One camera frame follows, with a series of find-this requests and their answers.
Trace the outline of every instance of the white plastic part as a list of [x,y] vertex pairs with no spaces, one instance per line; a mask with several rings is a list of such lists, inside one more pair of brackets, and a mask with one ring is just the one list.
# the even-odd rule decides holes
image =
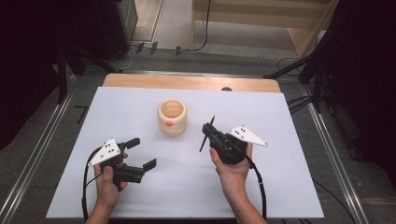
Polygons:
[[88,163],[88,166],[94,166],[102,161],[107,161],[113,157],[121,154],[120,148],[117,145],[114,138],[110,138],[105,144],[99,149],[99,151],[93,156],[92,160]]
[[263,146],[263,147],[268,147],[267,142],[260,139],[259,136],[257,136],[255,133],[253,133],[251,130],[244,127],[243,125],[233,128],[233,129],[230,129],[230,131],[228,131],[228,133],[243,142],[248,142],[248,143],[253,143],[256,145]]

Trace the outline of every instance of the wire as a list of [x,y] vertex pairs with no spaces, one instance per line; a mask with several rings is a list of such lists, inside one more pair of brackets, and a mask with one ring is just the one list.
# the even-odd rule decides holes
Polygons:
[[199,51],[199,50],[203,49],[206,46],[207,39],[208,39],[208,31],[207,30],[208,30],[208,24],[209,24],[209,14],[210,14],[211,2],[212,1],[209,0],[208,6],[207,6],[207,12],[206,12],[206,25],[204,27],[204,30],[205,30],[205,42],[200,48],[198,48],[198,49],[155,49],[155,50],[165,51],[165,52],[196,52],[196,51]]
[[146,26],[146,21],[145,20],[142,20],[142,19],[137,19],[138,21],[142,21],[143,22],[143,25],[141,25],[141,26],[136,26],[136,28],[143,28],[143,27],[145,27]]
[[91,184],[91,182],[93,181],[93,180],[95,180],[97,177],[99,177],[99,175],[97,175],[96,177],[94,177],[92,180],[90,180],[86,185],[85,185],[85,188],[87,188],[88,187],[88,185],[90,185]]
[[247,159],[247,162],[250,165],[250,169],[253,169],[254,172],[256,173],[257,180],[259,181],[259,187],[260,187],[260,192],[262,194],[262,217],[264,220],[267,220],[267,198],[265,196],[265,189],[264,189],[264,184],[262,183],[262,175],[260,174],[259,170],[257,169],[256,164],[253,162],[253,160],[245,154],[245,158]]
[[100,148],[97,148],[96,150],[91,153],[90,157],[87,160],[87,164],[85,165],[85,172],[84,172],[84,179],[83,179],[83,185],[82,185],[82,198],[81,198],[81,206],[82,206],[82,213],[84,215],[84,220],[87,221],[88,219],[88,209],[87,209],[87,175],[88,175],[88,163],[92,159],[92,157],[98,152]]
[[312,103],[313,97],[312,96],[304,96],[304,97],[300,97],[300,98],[297,98],[294,100],[290,100],[290,101],[288,101],[288,105],[291,105],[292,103],[300,101],[300,100],[303,100],[303,101],[297,105],[293,105],[293,106],[289,107],[289,112],[291,115],[294,114],[295,112],[299,111],[301,108],[308,105],[309,103]]
[[[204,8],[203,2],[204,2],[204,1],[201,0],[201,9]],[[204,17],[205,17],[205,13],[204,13],[204,11],[202,10],[202,18],[204,18]],[[203,26],[203,28],[204,28],[204,31],[207,33],[207,29],[206,29],[206,27],[205,27],[205,21],[204,21],[204,20],[202,20],[202,26]]]
[[[279,71],[281,70],[281,68],[279,67],[279,65],[280,65],[281,62],[283,62],[283,61],[285,61],[285,60],[296,60],[296,61],[300,61],[301,59],[298,59],[298,58],[283,58],[283,59],[281,59],[281,60],[279,60],[279,61],[277,62],[277,64],[276,64],[277,70],[279,70]],[[285,75],[289,75],[289,76],[299,76],[299,75],[301,74],[301,71],[299,70],[299,67],[296,68],[296,69],[297,69],[297,71],[299,72],[298,74],[286,73]]]
[[333,194],[329,189],[327,189],[327,188],[324,187],[322,184],[320,184],[316,179],[312,178],[312,180],[313,180],[316,184],[318,184],[319,186],[321,186],[323,189],[325,189],[327,192],[329,192],[329,193],[334,197],[334,199],[337,200],[337,202],[339,202],[339,203],[344,207],[344,209],[346,210],[347,214],[350,216],[350,218],[352,218],[353,223],[356,223],[356,222],[355,222],[355,219],[354,219],[353,216],[352,216],[352,214],[349,212],[349,209],[347,209],[347,207],[341,202],[340,199],[337,198],[337,196],[335,196],[335,194]]
[[118,66],[116,66],[114,63],[112,63],[111,61],[108,61],[108,63],[111,64],[111,65],[113,65],[114,67],[120,69],[120,70],[124,70],[124,69],[129,68],[129,67],[132,65],[131,51],[132,51],[133,49],[136,49],[136,47],[134,46],[133,48],[129,49],[129,51],[128,51],[128,59],[129,59],[129,64],[128,64],[128,66],[126,66],[126,67],[118,67]]

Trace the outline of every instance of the white tabletop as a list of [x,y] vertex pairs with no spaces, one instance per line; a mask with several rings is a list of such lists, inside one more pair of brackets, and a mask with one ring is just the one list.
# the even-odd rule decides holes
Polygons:
[[[187,130],[178,136],[160,131],[157,107],[178,99],[188,108]],[[90,154],[108,138],[141,144],[126,152],[130,166],[157,159],[140,184],[120,194],[113,217],[226,218],[233,217],[210,160],[202,126],[216,115],[214,126],[224,133],[245,125],[269,147],[254,146],[253,161],[264,180],[269,218],[323,217],[297,133],[282,93],[189,91],[100,87],[55,192],[47,217],[83,217],[82,181]],[[93,178],[90,169],[89,178]],[[247,177],[250,200],[262,210],[257,176]],[[87,188],[88,210],[95,202],[94,182]]]

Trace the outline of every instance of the metal bar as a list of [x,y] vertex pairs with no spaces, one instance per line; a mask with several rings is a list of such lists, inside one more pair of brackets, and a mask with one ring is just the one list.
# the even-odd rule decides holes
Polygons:
[[75,76],[71,76],[68,84],[69,87],[71,87],[71,91],[66,95],[64,101],[60,105],[56,106],[51,118],[49,119],[49,123],[35,145],[35,149],[30,155],[29,160],[26,162],[20,176],[18,177],[18,180],[15,182],[13,188],[9,192],[0,212],[0,220],[2,224],[10,223],[15,211],[20,205],[23,195],[29,187],[33,175],[35,174],[35,171],[40,164],[48,145],[50,144],[50,140],[64,115],[64,111],[68,107],[76,83],[77,78]]
[[[310,90],[306,86],[303,85],[302,89],[305,95],[311,95]],[[354,217],[355,223],[368,224],[369,220],[364,213],[363,207],[361,206],[359,196],[353,188],[347,171],[344,168],[340,157],[338,156],[337,150],[334,146],[334,143],[332,142],[332,138],[330,137],[330,134],[326,128],[325,122],[321,114],[318,114],[316,112],[312,104],[309,104],[309,111],[315,122],[315,125],[317,126],[318,133],[323,142],[323,145],[325,146],[327,155],[329,156],[330,162],[332,164],[332,168],[334,169],[335,176],[337,177],[341,190],[344,193],[346,203],[349,206],[349,210],[352,216]]]

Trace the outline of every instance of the hand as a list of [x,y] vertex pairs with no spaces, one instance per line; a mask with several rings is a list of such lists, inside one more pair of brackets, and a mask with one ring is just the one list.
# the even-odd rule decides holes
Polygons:
[[[123,158],[128,158],[128,154],[123,153]],[[96,164],[94,167],[95,176],[101,174],[101,168],[99,164]],[[113,183],[114,171],[111,166],[106,166],[103,169],[103,173],[96,178],[96,190],[97,190],[97,198],[96,204],[104,207],[106,209],[110,209],[111,211],[116,207],[119,202],[120,194],[117,189],[117,186]],[[128,185],[127,182],[121,182],[120,188],[124,190]]]
[[[247,155],[251,158],[252,144],[247,145]],[[223,192],[228,198],[229,195],[236,195],[245,192],[245,183],[248,176],[249,163],[246,159],[236,165],[225,164],[221,161],[218,152],[210,148],[210,156],[216,165],[216,171],[219,174]]]
[[[123,153],[122,157],[127,158],[128,154]],[[114,171],[111,166],[104,167],[102,174],[99,164],[94,165],[93,169],[95,172],[95,176],[99,175],[95,179],[97,198],[95,207],[93,208],[92,213],[86,223],[107,223],[111,216],[111,213],[119,202],[119,190],[117,189],[117,186],[113,183]],[[121,182],[121,190],[124,190],[127,185],[127,182]]]

